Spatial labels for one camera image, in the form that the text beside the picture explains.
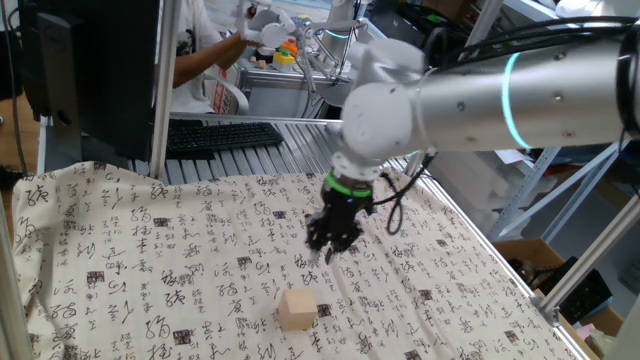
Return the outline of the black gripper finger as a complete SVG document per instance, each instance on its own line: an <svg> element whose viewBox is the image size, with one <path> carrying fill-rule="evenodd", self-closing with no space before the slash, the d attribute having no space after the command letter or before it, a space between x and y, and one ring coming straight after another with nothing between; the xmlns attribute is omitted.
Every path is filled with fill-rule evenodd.
<svg viewBox="0 0 640 360"><path fill-rule="evenodd" d="M362 233L361 227L351 227L346 233L331 238L329 249L325 255L325 263L329 265L335 256L347 251Z"/></svg>
<svg viewBox="0 0 640 360"><path fill-rule="evenodd" d="M329 242L326 213L317 212L307 214L305 224L307 229L307 247L312 251L321 251Z"/></svg>

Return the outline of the person right hand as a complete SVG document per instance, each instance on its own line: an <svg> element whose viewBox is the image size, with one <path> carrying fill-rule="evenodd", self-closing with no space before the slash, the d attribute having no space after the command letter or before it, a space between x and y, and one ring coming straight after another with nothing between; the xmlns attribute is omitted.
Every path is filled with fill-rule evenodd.
<svg viewBox="0 0 640 360"><path fill-rule="evenodd" d="M228 41L230 42L230 50L228 52L228 55L231 64L234 64L248 48L261 47L261 44L259 42L242 39L239 32L231 35L228 38Z"/></svg>

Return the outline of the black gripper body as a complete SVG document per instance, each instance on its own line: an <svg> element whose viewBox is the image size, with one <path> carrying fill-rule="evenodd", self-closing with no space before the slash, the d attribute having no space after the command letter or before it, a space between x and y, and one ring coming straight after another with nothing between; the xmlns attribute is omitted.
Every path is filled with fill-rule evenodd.
<svg viewBox="0 0 640 360"><path fill-rule="evenodd" d="M346 195L341 192L325 192L322 200L328 226L342 228L348 227L359 211L370 206L371 193Z"/></svg>

